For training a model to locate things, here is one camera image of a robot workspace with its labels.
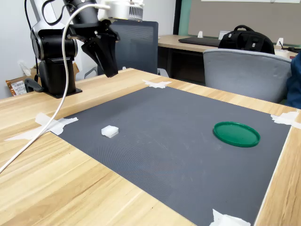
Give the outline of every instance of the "black laptop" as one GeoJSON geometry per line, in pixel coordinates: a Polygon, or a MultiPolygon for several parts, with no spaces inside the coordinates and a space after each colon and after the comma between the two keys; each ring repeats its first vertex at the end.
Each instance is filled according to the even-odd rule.
{"type": "Polygon", "coordinates": [[[186,39],[179,39],[179,42],[186,43],[186,44],[201,45],[201,46],[218,47],[220,45],[221,40],[190,37],[186,39]]]}

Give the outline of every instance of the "office chair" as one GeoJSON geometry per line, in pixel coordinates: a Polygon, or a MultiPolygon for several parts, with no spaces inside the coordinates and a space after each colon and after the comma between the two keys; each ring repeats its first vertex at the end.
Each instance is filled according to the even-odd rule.
{"type": "Polygon", "coordinates": [[[291,60],[272,54],[234,49],[204,52],[207,87],[279,103],[292,76],[291,60]]]}
{"type": "MultiPolygon", "coordinates": [[[[157,22],[118,20],[112,23],[111,28],[120,36],[115,50],[118,70],[125,67],[153,74],[165,73],[158,70],[157,22]]],[[[92,71],[96,71],[97,75],[103,74],[102,68],[95,67],[86,73],[79,73],[76,80],[85,79],[92,71]]]]}

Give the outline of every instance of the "green plastic lid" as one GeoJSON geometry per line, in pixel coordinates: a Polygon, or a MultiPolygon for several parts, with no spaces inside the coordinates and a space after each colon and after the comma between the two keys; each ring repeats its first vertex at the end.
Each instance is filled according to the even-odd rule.
{"type": "Polygon", "coordinates": [[[238,147],[254,147],[260,141],[260,135],[256,130],[238,122],[217,123],[213,132],[221,141],[238,147]]]}

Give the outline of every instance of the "blue jacket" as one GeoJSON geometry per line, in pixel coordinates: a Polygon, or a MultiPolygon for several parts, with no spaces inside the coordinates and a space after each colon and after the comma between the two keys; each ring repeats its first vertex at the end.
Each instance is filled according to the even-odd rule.
{"type": "Polygon", "coordinates": [[[301,109],[301,52],[292,60],[292,76],[287,80],[287,105],[301,109]]]}

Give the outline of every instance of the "white cable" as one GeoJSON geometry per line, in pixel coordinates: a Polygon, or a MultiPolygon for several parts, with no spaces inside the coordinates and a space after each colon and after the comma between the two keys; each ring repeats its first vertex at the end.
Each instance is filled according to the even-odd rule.
{"type": "Polygon", "coordinates": [[[41,136],[41,134],[44,133],[44,131],[47,129],[47,127],[50,125],[50,123],[52,122],[52,120],[56,117],[57,113],[59,112],[59,110],[61,109],[63,102],[66,98],[67,95],[67,90],[68,90],[68,84],[69,84],[69,71],[68,71],[68,65],[67,65],[67,59],[66,59],[66,52],[65,52],[65,38],[66,38],[66,33],[67,33],[67,29],[72,21],[72,19],[82,10],[88,8],[88,7],[94,7],[97,9],[110,9],[110,6],[106,6],[106,5],[99,5],[99,4],[89,4],[89,5],[85,5],[81,8],[79,8],[78,10],[76,10],[71,17],[69,18],[64,31],[63,31],[63,37],[62,37],[62,51],[63,51],[63,60],[64,60],[64,65],[65,65],[65,70],[66,70],[66,88],[63,94],[63,98],[62,101],[60,103],[60,105],[58,106],[56,112],[53,114],[53,116],[51,117],[51,119],[49,120],[49,122],[43,127],[43,129],[31,140],[27,143],[27,145],[25,145],[20,151],[18,151],[7,163],[5,163],[1,168],[0,168],[0,173],[9,165],[11,164],[23,151],[25,151],[39,136],[41,136]]]}

